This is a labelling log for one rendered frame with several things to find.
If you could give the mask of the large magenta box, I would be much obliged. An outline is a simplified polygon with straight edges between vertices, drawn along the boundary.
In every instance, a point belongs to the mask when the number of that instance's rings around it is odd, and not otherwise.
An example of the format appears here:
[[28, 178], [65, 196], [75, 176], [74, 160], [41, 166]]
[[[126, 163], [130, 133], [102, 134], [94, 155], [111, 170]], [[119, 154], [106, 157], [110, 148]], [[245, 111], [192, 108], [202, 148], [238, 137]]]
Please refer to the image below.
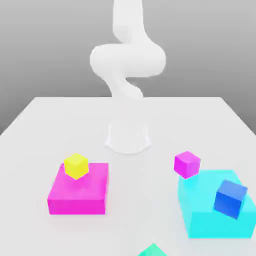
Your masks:
[[75, 180], [62, 163], [47, 197], [51, 215], [104, 215], [109, 184], [109, 164], [90, 163], [89, 172]]

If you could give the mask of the large cyan box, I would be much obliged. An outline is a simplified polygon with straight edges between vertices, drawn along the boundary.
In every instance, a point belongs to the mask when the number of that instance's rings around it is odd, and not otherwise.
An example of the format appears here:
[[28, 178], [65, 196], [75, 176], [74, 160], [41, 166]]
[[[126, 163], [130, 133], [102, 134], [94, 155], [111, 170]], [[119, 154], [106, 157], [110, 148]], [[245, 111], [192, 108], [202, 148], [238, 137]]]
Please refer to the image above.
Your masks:
[[178, 200], [187, 231], [192, 239], [251, 238], [256, 225], [256, 205], [246, 194], [238, 218], [214, 209], [216, 194], [224, 180], [241, 185], [234, 170], [200, 170], [178, 180]]

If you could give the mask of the small blue cube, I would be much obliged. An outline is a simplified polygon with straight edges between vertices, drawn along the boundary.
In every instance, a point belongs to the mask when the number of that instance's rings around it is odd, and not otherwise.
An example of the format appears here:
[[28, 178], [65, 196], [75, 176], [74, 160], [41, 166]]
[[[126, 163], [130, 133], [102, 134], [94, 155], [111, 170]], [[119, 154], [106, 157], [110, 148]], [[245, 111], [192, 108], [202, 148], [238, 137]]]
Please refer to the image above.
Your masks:
[[224, 179], [216, 191], [214, 210], [233, 219], [239, 217], [248, 188]]

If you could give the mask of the small green cube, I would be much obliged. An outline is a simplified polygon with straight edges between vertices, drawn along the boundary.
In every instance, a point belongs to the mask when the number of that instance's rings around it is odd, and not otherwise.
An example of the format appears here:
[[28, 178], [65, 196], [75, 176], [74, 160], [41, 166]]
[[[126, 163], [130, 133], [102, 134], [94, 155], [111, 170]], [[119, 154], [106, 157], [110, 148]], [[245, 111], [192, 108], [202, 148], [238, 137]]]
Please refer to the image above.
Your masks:
[[155, 243], [143, 250], [138, 256], [167, 256]]

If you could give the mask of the small yellow cube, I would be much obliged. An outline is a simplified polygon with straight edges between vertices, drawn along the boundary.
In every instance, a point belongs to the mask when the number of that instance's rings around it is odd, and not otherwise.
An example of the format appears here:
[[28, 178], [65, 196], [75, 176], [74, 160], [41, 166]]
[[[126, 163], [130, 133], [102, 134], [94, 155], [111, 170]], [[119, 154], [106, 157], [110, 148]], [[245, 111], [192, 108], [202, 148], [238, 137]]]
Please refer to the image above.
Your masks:
[[78, 180], [89, 172], [88, 159], [83, 155], [74, 153], [64, 160], [64, 170], [68, 176]]

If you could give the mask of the small purple cube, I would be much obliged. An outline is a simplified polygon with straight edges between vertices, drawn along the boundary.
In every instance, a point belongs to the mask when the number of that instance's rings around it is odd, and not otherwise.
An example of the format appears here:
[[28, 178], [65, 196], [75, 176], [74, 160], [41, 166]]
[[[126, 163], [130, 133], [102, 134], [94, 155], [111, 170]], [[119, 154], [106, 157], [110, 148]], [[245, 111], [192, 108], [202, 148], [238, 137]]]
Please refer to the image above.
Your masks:
[[174, 171], [184, 179], [198, 174], [201, 159], [190, 151], [182, 152], [174, 158]]

